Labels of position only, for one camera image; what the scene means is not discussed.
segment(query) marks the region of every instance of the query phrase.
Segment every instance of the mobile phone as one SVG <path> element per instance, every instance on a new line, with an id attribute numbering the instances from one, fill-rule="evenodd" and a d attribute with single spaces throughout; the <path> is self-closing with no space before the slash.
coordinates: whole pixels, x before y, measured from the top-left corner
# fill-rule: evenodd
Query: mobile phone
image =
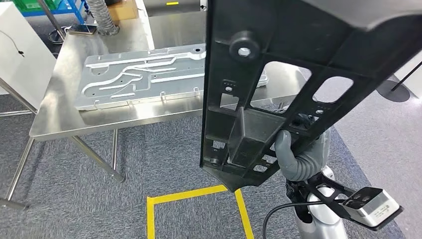
<path id="1" fill-rule="evenodd" d="M 73 35 L 92 35 L 96 30 L 97 26 L 74 24 L 67 30 L 67 32 Z"/>

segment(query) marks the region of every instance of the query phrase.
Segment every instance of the green bin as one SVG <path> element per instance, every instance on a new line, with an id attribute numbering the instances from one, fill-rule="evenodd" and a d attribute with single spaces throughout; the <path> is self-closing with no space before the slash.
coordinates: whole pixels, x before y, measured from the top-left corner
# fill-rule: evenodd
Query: green bin
<path id="1" fill-rule="evenodd" d="M 44 0 L 50 10 L 56 10 L 62 0 Z M 21 12 L 42 11 L 37 0 L 13 0 Z"/>

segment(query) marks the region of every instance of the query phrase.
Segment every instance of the black cable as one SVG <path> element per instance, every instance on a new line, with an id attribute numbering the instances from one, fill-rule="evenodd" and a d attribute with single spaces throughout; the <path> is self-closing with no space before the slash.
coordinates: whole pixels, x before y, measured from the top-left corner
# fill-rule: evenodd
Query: black cable
<path id="1" fill-rule="evenodd" d="M 344 202 L 343 199 L 338 199 L 338 200 L 334 200 L 334 201 L 338 202 L 338 203 Z M 317 201 L 317 202 L 306 202 L 306 203 L 286 203 L 286 204 L 283 204 L 283 205 L 276 206 L 275 208 L 273 208 L 267 214 L 267 216 L 264 219 L 264 224 L 262 225 L 262 237 L 263 237 L 263 239 L 267 239 L 267 223 L 268 223 L 268 220 L 270 219 L 271 215 L 273 215 L 276 211 L 283 209 L 283 208 L 288 208 L 288 207 L 311 206 L 311 205 L 320 205 L 320 204 L 324 204 L 324 202 Z"/>
<path id="2" fill-rule="evenodd" d="M 14 44 L 14 47 L 16 48 L 16 50 L 17 50 L 17 52 L 22 56 L 22 57 L 25 57 L 24 55 L 23 55 L 23 51 L 19 51 L 19 49 L 18 49 L 18 47 L 16 46 L 16 43 L 15 43 L 15 41 L 9 36 L 9 35 L 7 35 L 4 31 L 2 31 L 2 30 L 0 30 L 0 32 L 1 33 L 3 33 L 5 36 L 7 36 L 12 42 L 13 42 L 13 44 Z"/>

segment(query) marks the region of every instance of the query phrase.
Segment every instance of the yellow tape line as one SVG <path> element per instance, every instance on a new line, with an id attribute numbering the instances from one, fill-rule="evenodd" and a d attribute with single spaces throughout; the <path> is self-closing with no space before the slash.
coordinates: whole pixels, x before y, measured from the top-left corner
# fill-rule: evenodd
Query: yellow tape line
<path id="1" fill-rule="evenodd" d="M 195 189 L 192 191 L 187 191 L 187 192 L 182 192 L 182 193 L 173 193 L 173 194 L 154 198 L 154 204 L 167 203 L 167 202 L 172 202 L 176 200 L 193 198 L 193 197 L 203 196 L 203 195 L 212 194 L 212 193 L 219 193 L 219 192 L 224 192 L 224 191 L 227 191 L 226 187 L 224 187 L 223 185 L 218 185 L 218 186 L 212 186 L 212 187 L 207 187 L 207 188 Z"/>
<path id="2" fill-rule="evenodd" d="M 236 196 L 237 205 L 239 206 L 240 218 L 242 219 L 243 229 L 245 230 L 246 239 L 254 239 L 252 227 L 250 225 L 248 212 L 246 211 L 245 202 L 243 200 L 242 192 L 240 189 L 234 192 Z"/>
<path id="3" fill-rule="evenodd" d="M 148 239 L 155 239 L 154 198 L 146 197 L 146 223 Z"/>
<path id="4" fill-rule="evenodd" d="M 227 188 L 224 185 L 212 186 L 207 188 L 195 189 L 192 191 L 173 193 L 168 195 L 163 195 L 155 198 L 146 198 L 146 208 L 147 208 L 147 235 L 148 239 L 155 239 L 155 223 L 154 223 L 154 205 L 160 203 L 168 203 L 172 201 L 177 201 L 181 199 L 194 198 L 198 196 L 220 193 L 227 191 Z M 237 190 L 234 192 L 236 197 L 237 205 L 240 211 L 240 218 L 242 219 L 243 228 L 245 230 L 246 239 L 254 239 L 252 227 L 250 225 L 248 212 L 246 211 L 245 202 L 243 200 L 242 192 Z"/>

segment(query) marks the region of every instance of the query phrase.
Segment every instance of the flexible duct hose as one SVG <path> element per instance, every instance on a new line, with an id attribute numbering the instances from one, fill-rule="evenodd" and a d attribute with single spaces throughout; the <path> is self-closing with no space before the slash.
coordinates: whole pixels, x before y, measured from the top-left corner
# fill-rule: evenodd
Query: flexible duct hose
<path id="1" fill-rule="evenodd" d="M 119 28 L 113 23 L 104 0 L 87 0 L 90 11 L 97 21 L 97 30 L 101 35 L 115 35 Z"/>

